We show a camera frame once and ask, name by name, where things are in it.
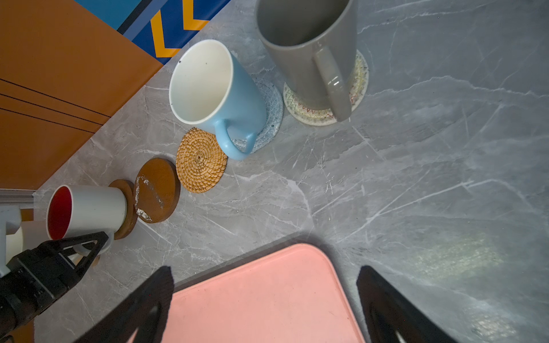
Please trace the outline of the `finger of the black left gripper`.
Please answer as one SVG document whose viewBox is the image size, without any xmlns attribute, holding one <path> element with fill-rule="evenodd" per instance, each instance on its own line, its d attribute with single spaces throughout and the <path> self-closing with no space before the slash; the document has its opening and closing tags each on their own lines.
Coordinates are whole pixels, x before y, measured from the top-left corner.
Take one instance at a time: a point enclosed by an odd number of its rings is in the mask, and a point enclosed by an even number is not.
<svg viewBox="0 0 549 343">
<path fill-rule="evenodd" d="M 46 266 L 54 273 L 54 276 L 81 279 L 108 240 L 107 233 L 96 232 L 41 243 L 40 252 L 45 254 Z M 87 252 L 84 253 L 84 257 L 77 264 L 74 264 L 70 257 L 77 254 L 77 250 L 80 249 L 87 250 Z"/>
</svg>

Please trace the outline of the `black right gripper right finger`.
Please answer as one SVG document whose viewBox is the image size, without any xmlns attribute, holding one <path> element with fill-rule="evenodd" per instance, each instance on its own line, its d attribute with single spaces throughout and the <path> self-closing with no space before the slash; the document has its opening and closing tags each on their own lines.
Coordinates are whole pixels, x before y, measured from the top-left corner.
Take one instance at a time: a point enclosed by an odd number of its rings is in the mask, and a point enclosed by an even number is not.
<svg viewBox="0 0 549 343">
<path fill-rule="evenodd" d="M 361 267 L 356 285 L 370 341 L 456 343 L 371 266 Z"/>
</svg>

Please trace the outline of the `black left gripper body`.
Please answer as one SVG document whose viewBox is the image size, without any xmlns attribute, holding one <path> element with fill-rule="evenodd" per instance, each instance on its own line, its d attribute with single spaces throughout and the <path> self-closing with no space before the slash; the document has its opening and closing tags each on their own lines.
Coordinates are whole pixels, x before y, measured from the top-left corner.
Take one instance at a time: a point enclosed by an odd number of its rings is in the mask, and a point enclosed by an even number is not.
<svg viewBox="0 0 549 343">
<path fill-rule="evenodd" d="M 10 273 L 1 278 L 1 337 L 43 313 L 77 283 L 76 252 L 26 250 L 10 260 Z"/>
</svg>

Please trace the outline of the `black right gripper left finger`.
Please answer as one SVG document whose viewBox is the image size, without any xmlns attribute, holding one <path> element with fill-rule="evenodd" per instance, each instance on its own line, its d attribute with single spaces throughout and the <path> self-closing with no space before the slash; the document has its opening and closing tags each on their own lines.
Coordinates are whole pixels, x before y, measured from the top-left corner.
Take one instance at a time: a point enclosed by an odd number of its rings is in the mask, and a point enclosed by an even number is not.
<svg viewBox="0 0 549 343">
<path fill-rule="evenodd" d="M 171 268 L 162 266 L 78 342 L 161 342 L 174 292 Z"/>
</svg>

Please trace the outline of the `matte brown wooden coaster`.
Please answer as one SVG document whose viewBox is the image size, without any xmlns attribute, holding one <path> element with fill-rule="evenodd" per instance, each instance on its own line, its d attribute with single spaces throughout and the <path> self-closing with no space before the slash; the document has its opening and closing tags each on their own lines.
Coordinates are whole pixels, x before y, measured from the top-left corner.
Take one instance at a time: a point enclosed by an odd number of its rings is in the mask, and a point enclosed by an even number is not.
<svg viewBox="0 0 549 343">
<path fill-rule="evenodd" d="M 115 240 L 122 240 L 131 234 L 138 219 L 135 211 L 134 184 L 128 180 L 114 180 L 109 187 L 121 190 L 127 203 L 127 214 L 124 221 L 121 227 L 114 233 Z"/>
</svg>

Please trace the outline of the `red inside mug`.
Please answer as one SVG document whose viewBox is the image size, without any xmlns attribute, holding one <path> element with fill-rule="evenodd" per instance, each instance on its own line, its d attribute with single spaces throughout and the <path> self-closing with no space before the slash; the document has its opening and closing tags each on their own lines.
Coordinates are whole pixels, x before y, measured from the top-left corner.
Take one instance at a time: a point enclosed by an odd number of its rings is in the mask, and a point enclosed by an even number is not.
<svg viewBox="0 0 549 343">
<path fill-rule="evenodd" d="M 107 234 L 102 250 L 109 250 L 114 233 L 127 216 L 127 200 L 115 187 L 61 185 L 47 208 L 46 227 L 51 240 L 79 237 L 96 232 Z"/>
</svg>

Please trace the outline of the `glossy brown wooden coaster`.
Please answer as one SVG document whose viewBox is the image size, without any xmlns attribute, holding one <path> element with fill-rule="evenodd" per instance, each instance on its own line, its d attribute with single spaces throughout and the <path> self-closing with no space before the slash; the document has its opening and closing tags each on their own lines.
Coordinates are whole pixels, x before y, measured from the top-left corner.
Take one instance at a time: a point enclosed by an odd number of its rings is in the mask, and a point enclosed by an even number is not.
<svg viewBox="0 0 549 343">
<path fill-rule="evenodd" d="M 154 158 L 145 163 L 134 185 L 134 208 L 138 217 L 148 224 L 167 220 L 180 198 L 180 180 L 173 163 Z"/>
</svg>

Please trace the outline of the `woven rattan coaster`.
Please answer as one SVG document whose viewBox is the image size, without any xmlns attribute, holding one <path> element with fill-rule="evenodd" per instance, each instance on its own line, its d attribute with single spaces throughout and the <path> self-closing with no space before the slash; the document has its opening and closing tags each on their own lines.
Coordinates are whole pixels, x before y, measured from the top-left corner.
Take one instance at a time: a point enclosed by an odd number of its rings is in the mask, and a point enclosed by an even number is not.
<svg viewBox="0 0 549 343">
<path fill-rule="evenodd" d="M 177 150 L 177 176 L 187 191 L 204 193 L 221 180 L 227 160 L 214 134 L 192 128 L 184 135 Z"/>
</svg>

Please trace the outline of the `light blue mug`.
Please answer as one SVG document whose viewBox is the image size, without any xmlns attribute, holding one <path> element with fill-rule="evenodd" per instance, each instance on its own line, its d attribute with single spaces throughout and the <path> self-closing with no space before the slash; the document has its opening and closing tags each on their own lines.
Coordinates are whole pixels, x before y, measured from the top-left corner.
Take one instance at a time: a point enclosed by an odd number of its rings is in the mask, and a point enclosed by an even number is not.
<svg viewBox="0 0 549 343">
<path fill-rule="evenodd" d="M 252 152 L 267 123 L 267 105 L 252 77 L 220 41 L 190 47 L 177 62 L 169 103 L 181 122 L 214 134 L 237 161 Z"/>
</svg>

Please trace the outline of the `light blue rope coaster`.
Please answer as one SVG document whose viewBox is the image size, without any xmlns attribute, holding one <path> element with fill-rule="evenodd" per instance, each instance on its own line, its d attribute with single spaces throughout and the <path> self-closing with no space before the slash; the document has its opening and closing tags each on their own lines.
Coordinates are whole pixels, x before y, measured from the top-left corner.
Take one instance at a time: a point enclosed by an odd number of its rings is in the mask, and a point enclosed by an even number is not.
<svg viewBox="0 0 549 343">
<path fill-rule="evenodd" d="M 283 120 L 283 97 L 270 82 L 252 79 L 239 64 L 230 67 L 229 84 L 208 122 L 221 150 L 242 161 L 277 134 Z"/>
</svg>

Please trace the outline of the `grey mug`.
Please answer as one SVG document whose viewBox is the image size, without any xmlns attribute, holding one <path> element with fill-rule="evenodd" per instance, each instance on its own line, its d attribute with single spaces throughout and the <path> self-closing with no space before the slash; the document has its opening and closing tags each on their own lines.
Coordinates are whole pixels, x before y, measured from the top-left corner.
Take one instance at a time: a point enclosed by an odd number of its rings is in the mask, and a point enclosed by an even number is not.
<svg viewBox="0 0 549 343">
<path fill-rule="evenodd" d="M 288 87 L 309 109 L 352 114 L 357 1 L 258 1 L 257 33 Z"/>
</svg>

